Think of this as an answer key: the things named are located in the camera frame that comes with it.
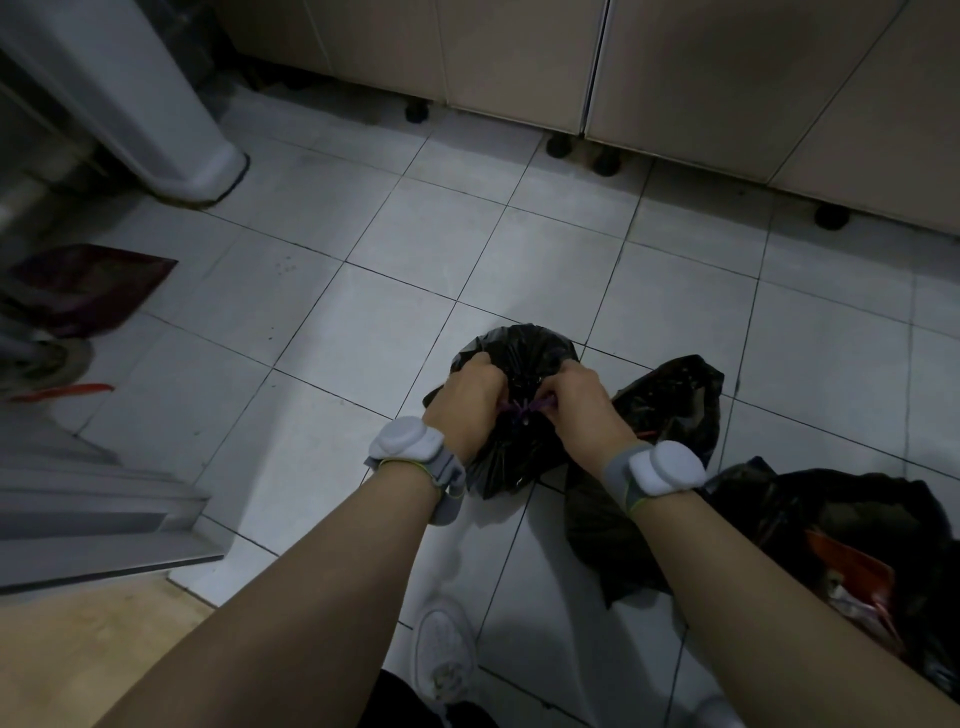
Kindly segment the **beige cabinet door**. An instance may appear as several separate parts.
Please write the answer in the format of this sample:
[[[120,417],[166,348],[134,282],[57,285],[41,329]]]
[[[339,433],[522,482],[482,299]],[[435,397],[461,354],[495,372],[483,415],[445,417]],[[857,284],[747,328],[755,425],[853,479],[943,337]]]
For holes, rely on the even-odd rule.
[[[585,136],[769,183],[906,0],[609,0]]]
[[[331,73],[577,136],[608,0],[304,0]]]
[[[960,0],[907,0],[771,184],[960,237]]]

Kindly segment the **purple drawstring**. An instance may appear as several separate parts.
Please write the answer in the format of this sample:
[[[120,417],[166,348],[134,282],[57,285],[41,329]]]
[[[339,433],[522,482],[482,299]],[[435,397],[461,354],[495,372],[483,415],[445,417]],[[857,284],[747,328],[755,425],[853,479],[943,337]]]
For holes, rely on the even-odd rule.
[[[533,413],[544,412],[555,407],[557,407],[556,394],[547,394],[544,397],[534,399],[499,402],[497,406],[497,414],[509,414],[510,417],[517,421],[527,422]]]

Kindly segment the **dark red dustpan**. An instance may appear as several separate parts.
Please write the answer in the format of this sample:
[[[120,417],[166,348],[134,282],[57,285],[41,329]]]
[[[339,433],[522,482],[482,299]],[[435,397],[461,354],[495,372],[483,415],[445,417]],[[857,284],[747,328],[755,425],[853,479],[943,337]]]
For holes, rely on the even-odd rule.
[[[54,338],[90,339],[124,325],[178,264],[90,243],[47,249],[0,272],[0,305]]]

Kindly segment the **grey left wrist tracker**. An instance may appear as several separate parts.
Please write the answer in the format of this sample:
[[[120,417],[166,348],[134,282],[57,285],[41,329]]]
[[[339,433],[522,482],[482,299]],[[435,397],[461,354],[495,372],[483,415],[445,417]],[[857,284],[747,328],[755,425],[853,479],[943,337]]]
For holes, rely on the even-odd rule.
[[[470,487],[464,464],[448,448],[441,431],[415,417],[389,422],[371,441],[364,463],[375,472],[392,462],[418,467],[438,492],[431,526],[446,527],[456,520]]]

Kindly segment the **black garbage bag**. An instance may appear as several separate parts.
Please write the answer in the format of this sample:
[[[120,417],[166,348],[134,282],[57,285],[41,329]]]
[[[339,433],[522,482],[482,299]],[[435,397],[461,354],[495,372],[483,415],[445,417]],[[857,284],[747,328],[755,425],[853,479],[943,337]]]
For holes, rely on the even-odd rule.
[[[534,400],[544,379],[557,374],[565,360],[578,359],[568,337],[534,323],[515,323],[472,339],[451,360],[450,372],[481,352],[506,374],[508,402]],[[533,413],[527,421],[498,415],[486,443],[465,468],[468,491],[484,500],[512,494],[567,460],[543,412]]]
[[[778,474],[761,457],[729,467],[699,494],[786,573],[818,592],[817,530],[894,571],[895,626],[904,662],[960,704],[960,540],[922,480],[827,468]]]
[[[637,445],[617,455],[600,481],[571,465],[565,480],[566,540],[598,578],[606,608],[642,590],[671,594],[631,519],[640,501],[706,484],[721,433],[725,376],[701,355],[671,359],[610,399]]]

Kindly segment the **person's right forearm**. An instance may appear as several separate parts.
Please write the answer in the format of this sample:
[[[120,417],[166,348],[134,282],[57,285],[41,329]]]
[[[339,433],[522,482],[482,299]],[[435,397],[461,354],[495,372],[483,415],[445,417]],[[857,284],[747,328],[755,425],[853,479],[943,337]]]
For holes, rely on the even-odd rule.
[[[629,514],[748,728],[960,728],[960,706],[873,642],[694,491]]]

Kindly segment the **grey wrist tracker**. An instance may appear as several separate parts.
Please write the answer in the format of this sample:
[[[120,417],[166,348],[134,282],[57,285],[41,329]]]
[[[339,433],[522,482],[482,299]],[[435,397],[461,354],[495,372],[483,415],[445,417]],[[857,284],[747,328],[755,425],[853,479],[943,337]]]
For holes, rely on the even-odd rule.
[[[647,501],[698,489],[706,481],[706,469],[697,454],[676,441],[639,442],[614,455],[600,478],[628,516]]]
[[[371,441],[364,463],[375,472],[392,462],[418,467],[438,492],[431,526],[446,527],[456,520],[470,487],[464,464],[448,448],[441,431],[415,417],[389,422]]]

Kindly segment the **person's left forearm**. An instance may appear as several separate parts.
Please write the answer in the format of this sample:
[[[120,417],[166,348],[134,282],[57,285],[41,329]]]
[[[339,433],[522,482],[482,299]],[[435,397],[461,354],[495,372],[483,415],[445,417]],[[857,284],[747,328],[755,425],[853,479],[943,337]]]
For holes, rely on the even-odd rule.
[[[423,467],[379,467],[95,728],[355,728],[439,494]]]

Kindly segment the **grey door threshold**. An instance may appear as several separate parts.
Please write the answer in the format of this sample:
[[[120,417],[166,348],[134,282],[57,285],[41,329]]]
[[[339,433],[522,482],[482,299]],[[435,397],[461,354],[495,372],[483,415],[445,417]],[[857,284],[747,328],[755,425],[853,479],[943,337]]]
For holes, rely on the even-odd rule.
[[[221,561],[196,529],[208,500],[42,412],[0,407],[0,602]]]

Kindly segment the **grey right wrist tracker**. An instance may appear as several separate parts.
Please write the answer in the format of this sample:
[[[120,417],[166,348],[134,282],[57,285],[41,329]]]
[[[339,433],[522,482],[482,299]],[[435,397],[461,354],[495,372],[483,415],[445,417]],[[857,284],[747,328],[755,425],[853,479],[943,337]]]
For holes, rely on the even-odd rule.
[[[614,455],[600,478],[628,516],[647,501],[698,489],[706,481],[706,469],[697,454],[676,441],[639,442]]]

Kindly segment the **flat black garbage bag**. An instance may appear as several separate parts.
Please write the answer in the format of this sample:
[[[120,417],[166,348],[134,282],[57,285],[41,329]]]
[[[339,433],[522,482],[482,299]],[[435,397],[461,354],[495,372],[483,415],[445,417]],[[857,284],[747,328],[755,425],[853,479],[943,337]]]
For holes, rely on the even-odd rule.
[[[631,519],[640,501],[706,484],[721,433],[725,376],[701,355],[671,359],[610,399],[637,445],[617,455],[600,481],[571,465],[565,480],[566,540],[598,578],[606,608],[642,590],[671,594]]]

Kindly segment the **open black garbage bag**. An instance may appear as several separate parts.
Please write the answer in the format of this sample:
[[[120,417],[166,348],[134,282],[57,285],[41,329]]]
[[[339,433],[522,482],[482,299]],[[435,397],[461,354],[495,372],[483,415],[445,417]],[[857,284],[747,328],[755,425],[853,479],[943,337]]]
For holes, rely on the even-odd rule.
[[[894,571],[895,626],[904,662],[960,704],[960,540],[922,480],[827,468],[778,474],[761,457],[729,467],[699,494],[786,573],[818,592],[817,530]]]

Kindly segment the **person's left hand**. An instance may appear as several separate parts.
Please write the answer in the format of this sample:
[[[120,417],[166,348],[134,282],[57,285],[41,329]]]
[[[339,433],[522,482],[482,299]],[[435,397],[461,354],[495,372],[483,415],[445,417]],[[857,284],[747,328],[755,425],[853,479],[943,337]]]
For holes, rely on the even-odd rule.
[[[508,391],[480,391],[467,382],[467,363],[450,373],[431,402],[422,421],[440,431],[447,447],[464,466],[469,465],[489,439],[498,418],[498,404]]]

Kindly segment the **orange snack wrapper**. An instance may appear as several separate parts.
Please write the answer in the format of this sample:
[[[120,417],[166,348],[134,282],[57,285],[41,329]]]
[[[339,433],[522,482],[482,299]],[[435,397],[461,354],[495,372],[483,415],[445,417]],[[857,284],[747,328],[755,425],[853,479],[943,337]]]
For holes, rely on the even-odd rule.
[[[906,655],[893,612],[894,570],[828,535],[808,529],[810,551],[824,567],[818,593],[848,622],[897,658]]]

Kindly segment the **white shoe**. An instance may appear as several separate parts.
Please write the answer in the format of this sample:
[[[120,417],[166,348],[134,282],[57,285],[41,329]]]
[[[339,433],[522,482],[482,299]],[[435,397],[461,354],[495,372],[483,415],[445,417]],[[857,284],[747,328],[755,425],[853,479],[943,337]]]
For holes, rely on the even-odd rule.
[[[476,672],[476,640],[464,610],[446,597],[428,602],[413,628],[410,677],[414,689],[432,706],[451,706],[472,695]]]

